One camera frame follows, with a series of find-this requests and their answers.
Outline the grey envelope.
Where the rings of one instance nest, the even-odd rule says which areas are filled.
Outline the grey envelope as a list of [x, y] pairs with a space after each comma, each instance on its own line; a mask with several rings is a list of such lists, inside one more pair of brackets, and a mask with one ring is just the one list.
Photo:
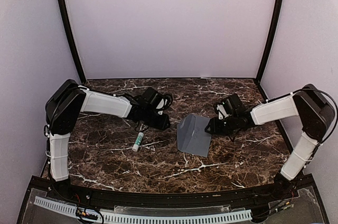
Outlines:
[[177, 149], [201, 157], [207, 157], [211, 134], [205, 132], [210, 119], [189, 114], [177, 125]]

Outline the white green glue stick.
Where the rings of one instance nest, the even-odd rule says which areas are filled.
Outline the white green glue stick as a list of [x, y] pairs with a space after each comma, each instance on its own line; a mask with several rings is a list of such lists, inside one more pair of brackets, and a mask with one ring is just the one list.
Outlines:
[[144, 133], [143, 132], [139, 132], [138, 135], [137, 135], [137, 138], [136, 138], [136, 140], [135, 140], [135, 142], [133, 144], [133, 147], [132, 147], [133, 152], [137, 152], [138, 151], [143, 137], [144, 137]]

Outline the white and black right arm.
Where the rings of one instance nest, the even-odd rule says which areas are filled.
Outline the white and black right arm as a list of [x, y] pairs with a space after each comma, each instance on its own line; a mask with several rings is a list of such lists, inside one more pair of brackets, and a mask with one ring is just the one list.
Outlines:
[[327, 141], [337, 127], [337, 102], [328, 93], [313, 84], [285, 95], [266, 99], [247, 108], [238, 94], [232, 94], [213, 105], [217, 117], [209, 120], [205, 132], [211, 135], [233, 136], [242, 130], [267, 123], [281, 125], [283, 119], [298, 117], [302, 132], [288, 160], [275, 176], [269, 194], [280, 200], [290, 191], [290, 182], [314, 158], [319, 147]]

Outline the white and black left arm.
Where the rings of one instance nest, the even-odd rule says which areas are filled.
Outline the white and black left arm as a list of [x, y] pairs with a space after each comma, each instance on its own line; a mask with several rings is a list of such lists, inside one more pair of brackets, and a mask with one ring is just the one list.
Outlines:
[[146, 128], [165, 131], [171, 126], [166, 114], [173, 103], [173, 95], [147, 87], [140, 95], [108, 94], [66, 80], [45, 104], [44, 135], [46, 154], [50, 161], [49, 174], [56, 182], [53, 191], [63, 201], [74, 197], [69, 179], [69, 142], [80, 120], [90, 115], [114, 116], [144, 124]]

